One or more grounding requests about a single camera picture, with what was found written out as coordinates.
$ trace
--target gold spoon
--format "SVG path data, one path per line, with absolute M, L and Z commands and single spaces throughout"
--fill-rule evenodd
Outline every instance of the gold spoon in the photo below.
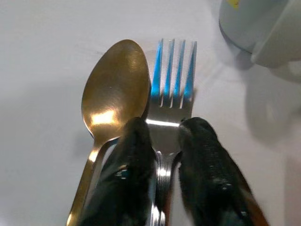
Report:
M 104 144 L 120 137 L 127 121 L 143 114 L 149 85 L 145 55 L 131 40 L 113 45 L 91 72 L 84 89 L 81 112 L 94 138 L 94 146 L 81 176 L 67 226 L 78 226 L 95 166 L 98 162 L 101 164 L 106 152 Z

